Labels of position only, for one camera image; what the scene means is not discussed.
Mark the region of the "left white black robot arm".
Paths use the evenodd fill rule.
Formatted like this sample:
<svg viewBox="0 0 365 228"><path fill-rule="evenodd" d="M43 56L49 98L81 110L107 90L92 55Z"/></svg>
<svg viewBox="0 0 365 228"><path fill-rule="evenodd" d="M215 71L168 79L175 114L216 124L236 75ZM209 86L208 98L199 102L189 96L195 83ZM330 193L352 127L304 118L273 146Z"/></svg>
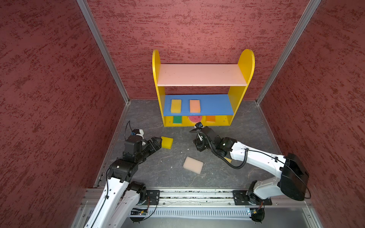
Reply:
<svg viewBox="0 0 365 228"><path fill-rule="evenodd" d="M141 134L125 140L125 150L106 173L106 185L85 228L120 228L138 204L148 200L145 184L132 181L139 164L162 148L162 138Z"/></svg>

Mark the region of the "smiley face sponge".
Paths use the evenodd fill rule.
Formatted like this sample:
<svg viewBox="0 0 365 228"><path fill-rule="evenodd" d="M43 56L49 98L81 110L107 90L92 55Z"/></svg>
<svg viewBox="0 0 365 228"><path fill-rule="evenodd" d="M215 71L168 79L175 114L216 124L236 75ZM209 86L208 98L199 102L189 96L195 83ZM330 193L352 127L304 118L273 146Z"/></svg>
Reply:
<svg viewBox="0 0 365 228"><path fill-rule="evenodd" d="M196 124L202 121L202 116L188 116L190 122Z"/></svg>

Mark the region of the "green yellow sponge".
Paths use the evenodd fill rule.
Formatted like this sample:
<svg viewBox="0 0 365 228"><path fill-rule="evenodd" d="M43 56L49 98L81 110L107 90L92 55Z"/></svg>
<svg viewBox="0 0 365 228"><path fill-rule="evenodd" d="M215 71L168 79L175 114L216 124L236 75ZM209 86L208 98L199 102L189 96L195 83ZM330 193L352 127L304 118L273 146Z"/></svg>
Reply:
<svg viewBox="0 0 365 228"><path fill-rule="evenodd" d="M181 116L174 116L173 117L173 124L182 124L182 117Z"/></svg>

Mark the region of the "pale pink sponge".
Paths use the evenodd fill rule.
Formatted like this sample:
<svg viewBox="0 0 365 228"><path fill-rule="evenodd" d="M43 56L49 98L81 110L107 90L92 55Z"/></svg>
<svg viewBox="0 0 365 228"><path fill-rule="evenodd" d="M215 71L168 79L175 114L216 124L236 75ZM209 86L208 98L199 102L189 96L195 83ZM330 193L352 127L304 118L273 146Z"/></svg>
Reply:
<svg viewBox="0 0 365 228"><path fill-rule="evenodd" d="M183 168L196 174L201 174L204 163L191 157L186 157Z"/></svg>

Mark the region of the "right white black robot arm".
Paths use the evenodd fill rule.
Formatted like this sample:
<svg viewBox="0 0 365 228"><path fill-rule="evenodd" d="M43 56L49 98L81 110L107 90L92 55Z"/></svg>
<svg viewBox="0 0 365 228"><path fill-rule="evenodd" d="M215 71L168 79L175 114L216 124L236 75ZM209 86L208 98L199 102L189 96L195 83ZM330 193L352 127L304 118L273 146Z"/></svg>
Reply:
<svg viewBox="0 0 365 228"><path fill-rule="evenodd" d="M268 198L281 195L296 201L311 198L307 187L309 173L296 155L272 154L233 138L221 138L212 128L201 123L197 123L190 132L196 134L194 145L198 151L209 150L236 170L249 164L273 175L267 180L254 180L250 184L243 196L249 204L259 205Z"/></svg>

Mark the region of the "bright yellow sponge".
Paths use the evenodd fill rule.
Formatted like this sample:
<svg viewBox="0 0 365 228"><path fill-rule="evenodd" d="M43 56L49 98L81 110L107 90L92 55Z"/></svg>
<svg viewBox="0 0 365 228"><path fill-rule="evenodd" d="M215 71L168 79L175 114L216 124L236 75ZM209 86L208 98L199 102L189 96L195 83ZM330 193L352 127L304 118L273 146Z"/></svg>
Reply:
<svg viewBox="0 0 365 228"><path fill-rule="evenodd" d="M161 139L162 139L162 148L171 150L174 141L173 138L162 136Z"/></svg>

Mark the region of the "salmon pink sponge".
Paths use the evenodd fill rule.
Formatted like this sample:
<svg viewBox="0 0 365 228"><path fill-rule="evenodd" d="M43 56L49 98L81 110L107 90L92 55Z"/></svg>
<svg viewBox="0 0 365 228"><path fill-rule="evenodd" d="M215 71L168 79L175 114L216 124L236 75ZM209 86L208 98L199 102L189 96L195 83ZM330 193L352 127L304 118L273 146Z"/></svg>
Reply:
<svg viewBox="0 0 365 228"><path fill-rule="evenodd" d="M190 100L190 113L198 114L201 112L200 100Z"/></svg>

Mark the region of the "dark yellow sponge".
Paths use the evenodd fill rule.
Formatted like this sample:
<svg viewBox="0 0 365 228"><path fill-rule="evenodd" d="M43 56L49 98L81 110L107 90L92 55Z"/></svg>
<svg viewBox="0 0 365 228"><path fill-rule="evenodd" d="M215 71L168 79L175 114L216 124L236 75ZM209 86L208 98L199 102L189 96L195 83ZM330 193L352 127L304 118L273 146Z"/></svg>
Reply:
<svg viewBox="0 0 365 228"><path fill-rule="evenodd" d="M170 112L172 114L180 114L181 109L182 109L182 101L180 99L172 99Z"/></svg>

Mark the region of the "orange sponge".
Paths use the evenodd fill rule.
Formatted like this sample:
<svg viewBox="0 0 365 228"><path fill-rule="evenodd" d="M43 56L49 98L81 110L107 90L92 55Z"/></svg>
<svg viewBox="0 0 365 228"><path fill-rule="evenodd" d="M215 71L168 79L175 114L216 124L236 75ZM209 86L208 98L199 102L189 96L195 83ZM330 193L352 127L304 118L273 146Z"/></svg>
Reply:
<svg viewBox="0 0 365 228"><path fill-rule="evenodd" d="M206 117L207 123L215 123L216 122L216 116L207 116Z"/></svg>

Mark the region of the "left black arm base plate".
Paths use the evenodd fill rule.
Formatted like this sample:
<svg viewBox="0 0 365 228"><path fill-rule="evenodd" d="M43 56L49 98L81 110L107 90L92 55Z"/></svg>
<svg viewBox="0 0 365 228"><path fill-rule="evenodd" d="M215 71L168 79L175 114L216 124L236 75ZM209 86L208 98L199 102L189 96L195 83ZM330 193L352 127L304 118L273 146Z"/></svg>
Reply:
<svg viewBox="0 0 365 228"><path fill-rule="evenodd" d="M139 205L158 205L160 190L146 190L140 194Z"/></svg>

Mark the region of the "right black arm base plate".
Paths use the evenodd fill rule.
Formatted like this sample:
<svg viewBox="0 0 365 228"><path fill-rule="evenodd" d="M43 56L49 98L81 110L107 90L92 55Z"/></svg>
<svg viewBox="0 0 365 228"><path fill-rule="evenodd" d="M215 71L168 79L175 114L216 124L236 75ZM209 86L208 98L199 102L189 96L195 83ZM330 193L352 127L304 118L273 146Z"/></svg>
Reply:
<svg viewBox="0 0 365 228"><path fill-rule="evenodd" d="M270 198L261 199L255 194L248 194L245 190L233 190L233 200L236 206L271 206Z"/></svg>

